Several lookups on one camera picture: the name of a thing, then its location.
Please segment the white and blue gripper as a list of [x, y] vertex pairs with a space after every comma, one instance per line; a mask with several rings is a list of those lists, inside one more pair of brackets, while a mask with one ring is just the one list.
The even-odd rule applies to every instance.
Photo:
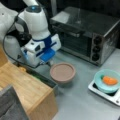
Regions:
[[21, 51], [27, 64], [37, 66], [51, 60], [60, 48], [61, 42], [59, 36], [55, 34], [41, 40], [31, 39], [21, 48]]

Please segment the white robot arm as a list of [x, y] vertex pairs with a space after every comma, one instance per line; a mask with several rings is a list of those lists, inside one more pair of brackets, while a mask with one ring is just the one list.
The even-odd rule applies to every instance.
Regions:
[[5, 41], [13, 39], [8, 35], [10, 31], [16, 29], [19, 33], [27, 35], [29, 41], [20, 47], [21, 54], [28, 66], [37, 67], [49, 63], [60, 49], [61, 43], [57, 34], [51, 35], [45, 12], [37, 1], [23, 1], [27, 7], [21, 12], [12, 10], [0, 2], [0, 40], [3, 49], [7, 50]]

